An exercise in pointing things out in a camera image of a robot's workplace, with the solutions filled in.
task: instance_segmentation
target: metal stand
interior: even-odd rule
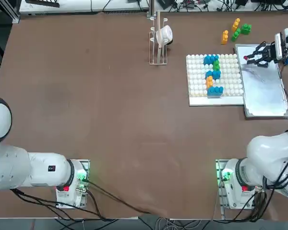
[[[149,0],[149,11],[147,12],[147,18],[156,17],[155,12],[155,0]]]
[[[155,28],[155,18],[151,17],[150,20],[153,22],[153,26],[150,27],[149,32],[149,64],[151,66],[163,66],[168,64],[168,55],[167,55],[167,45],[160,45],[157,42],[156,37],[156,28]],[[163,19],[163,26],[165,25],[165,22],[167,22],[168,19]],[[157,14],[157,31],[158,32],[158,40],[161,43],[161,28],[160,28],[160,12],[158,11]]]
[[[4,11],[12,18],[12,23],[19,23],[19,13],[11,6],[8,0],[0,0],[0,5]]]

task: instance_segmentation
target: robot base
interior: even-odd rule
[[[86,207],[88,183],[82,179],[87,179],[90,174],[90,160],[71,159],[74,166],[73,180],[70,186],[56,189],[57,201],[73,205],[80,208]],[[73,208],[70,206],[57,204],[58,208]]]
[[[255,189],[249,191],[247,186],[241,186],[236,176],[236,164],[238,159],[230,159],[221,173],[221,178],[226,190],[228,207],[242,209],[246,202],[255,193]],[[244,209],[252,209],[254,197],[247,203]]]

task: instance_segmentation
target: tabletop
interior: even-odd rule
[[[238,43],[271,42],[288,27],[288,13],[166,16],[174,37],[167,66],[148,64],[151,24],[144,13],[46,16],[13,25],[0,70],[0,97],[13,114],[4,143],[90,159],[91,180],[140,209],[210,219],[215,160],[245,157],[253,137],[280,134],[288,120],[246,119],[243,106],[189,107],[185,57],[232,53],[234,43],[220,42],[237,17],[252,24]],[[288,90],[288,68],[283,79]],[[23,190],[55,200],[54,188]],[[92,192],[106,217],[139,215]],[[0,191],[0,218],[53,216]],[[220,218],[218,205],[214,218]],[[288,198],[275,194],[264,218],[288,220]]]

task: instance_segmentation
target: wire bundle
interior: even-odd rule
[[[166,224],[163,227],[161,225],[162,221],[166,221]],[[180,230],[180,229],[192,230],[192,229],[195,229],[198,226],[200,226],[202,221],[201,220],[193,220],[193,221],[191,221],[191,222],[189,222],[189,223],[187,223],[185,225],[183,225],[181,223],[181,221],[179,221],[179,220],[177,222],[179,222],[179,224],[177,224],[175,220],[169,220],[167,218],[160,217],[156,221],[155,230]]]

